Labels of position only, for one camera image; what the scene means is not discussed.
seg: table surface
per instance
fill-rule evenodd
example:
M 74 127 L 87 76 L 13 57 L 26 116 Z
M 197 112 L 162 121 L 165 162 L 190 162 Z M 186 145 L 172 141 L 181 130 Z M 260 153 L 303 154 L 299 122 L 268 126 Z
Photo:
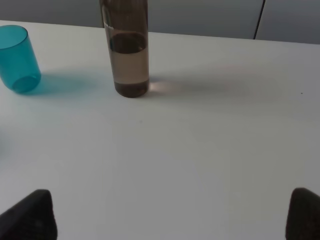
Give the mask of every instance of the table surface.
M 19 24 L 43 78 L 0 86 L 0 212 L 52 193 L 60 240 L 280 240 L 320 193 L 320 45 L 150 33 L 118 95 L 102 28 Z

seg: clear plastic bottle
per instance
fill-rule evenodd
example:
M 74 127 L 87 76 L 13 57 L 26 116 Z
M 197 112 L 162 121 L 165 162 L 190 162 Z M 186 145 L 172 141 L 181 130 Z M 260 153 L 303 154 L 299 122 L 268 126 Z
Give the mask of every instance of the clear plastic bottle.
M 100 0 L 116 91 L 136 98 L 149 89 L 148 0 Z

